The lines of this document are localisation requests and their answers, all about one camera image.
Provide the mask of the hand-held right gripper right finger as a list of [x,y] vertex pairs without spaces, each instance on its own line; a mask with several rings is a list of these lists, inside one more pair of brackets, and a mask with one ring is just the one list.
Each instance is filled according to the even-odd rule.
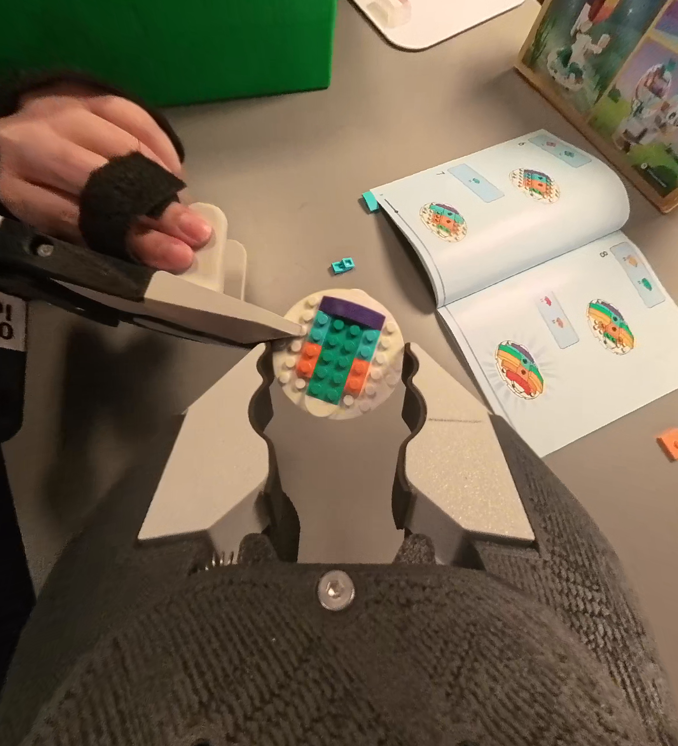
[[405,345],[401,381],[409,435],[393,481],[395,527],[429,537],[436,552],[533,546],[488,408],[416,343]]

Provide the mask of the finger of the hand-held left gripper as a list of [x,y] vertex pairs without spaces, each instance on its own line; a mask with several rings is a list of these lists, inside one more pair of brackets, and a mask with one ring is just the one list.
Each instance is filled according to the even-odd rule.
[[243,348],[302,335],[299,322],[166,272],[153,273],[134,315]]

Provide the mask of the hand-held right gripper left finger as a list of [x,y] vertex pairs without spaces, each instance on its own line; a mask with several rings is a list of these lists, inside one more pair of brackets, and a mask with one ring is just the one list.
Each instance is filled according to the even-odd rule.
[[269,526],[271,362],[260,343],[187,408],[139,543],[199,538],[214,552],[238,552],[244,536]]

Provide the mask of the round cream lego plate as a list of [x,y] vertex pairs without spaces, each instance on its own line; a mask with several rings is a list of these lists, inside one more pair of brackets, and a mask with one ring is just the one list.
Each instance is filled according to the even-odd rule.
[[[343,395],[338,404],[307,397],[308,379],[299,378],[295,366],[306,343],[319,304],[324,295],[345,298],[381,312],[385,316],[376,351],[360,396]],[[302,335],[273,346],[272,361],[276,382],[287,398],[301,410],[319,418],[345,421],[357,418],[385,402],[400,382],[405,341],[391,312],[360,289],[330,289],[305,296],[286,313],[286,318],[302,325]]]

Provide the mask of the dark green lego plate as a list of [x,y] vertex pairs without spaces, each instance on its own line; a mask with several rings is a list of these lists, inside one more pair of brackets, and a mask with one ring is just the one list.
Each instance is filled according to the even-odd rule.
[[341,401],[363,329],[367,328],[333,317],[332,330],[322,345],[320,360],[313,376],[308,379],[307,397],[330,404]]

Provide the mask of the purple lego brick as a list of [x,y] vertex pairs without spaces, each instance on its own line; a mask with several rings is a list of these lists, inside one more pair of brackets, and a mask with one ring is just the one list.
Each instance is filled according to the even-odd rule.
[[319,310],[332,317],[348,320],[365,328],[381,331],[384,326],[383,313],[345,298],[324,295]]

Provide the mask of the light blue instruction booklet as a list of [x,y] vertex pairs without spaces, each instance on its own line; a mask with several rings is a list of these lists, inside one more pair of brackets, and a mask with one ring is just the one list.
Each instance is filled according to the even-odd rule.
[[371,189],[490,408],[541,457],[678,389],[623,182],[544,129]]

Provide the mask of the small clear lego piece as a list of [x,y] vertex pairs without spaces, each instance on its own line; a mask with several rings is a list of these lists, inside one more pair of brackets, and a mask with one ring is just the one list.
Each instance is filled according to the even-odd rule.
[[370,1],[367,3],[367,13],[381,27],[398,28],[411,21],[411,1]]

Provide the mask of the colourful lego set box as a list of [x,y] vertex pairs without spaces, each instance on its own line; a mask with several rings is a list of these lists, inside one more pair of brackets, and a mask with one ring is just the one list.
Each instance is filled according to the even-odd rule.
[[661,212],[678,206],[678,1],[549,1],[519,73]]

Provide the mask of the person's left hand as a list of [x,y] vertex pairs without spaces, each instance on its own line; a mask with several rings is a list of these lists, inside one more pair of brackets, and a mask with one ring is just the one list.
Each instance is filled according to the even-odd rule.
[[43,89],[0,118],[0,205],[50,236],[83,244],[80,194],[113,157],[139,152],[183,178],[171,139],[142,107],[90,89]]

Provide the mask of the green plastic bin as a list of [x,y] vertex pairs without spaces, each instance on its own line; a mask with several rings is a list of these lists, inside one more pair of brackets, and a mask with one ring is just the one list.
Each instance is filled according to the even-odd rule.
[[326,89],[335,1],[0,1],[0,80],[84,73],[162,107]]

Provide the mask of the wooden-top white tilting stand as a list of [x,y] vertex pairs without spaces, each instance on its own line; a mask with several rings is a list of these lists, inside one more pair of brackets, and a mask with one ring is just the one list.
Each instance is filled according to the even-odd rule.
[[411,21],[384,28],[367,13],[370,1],[353,5],[395,48],[423,51],[522,5],[522,1],[411,1]]

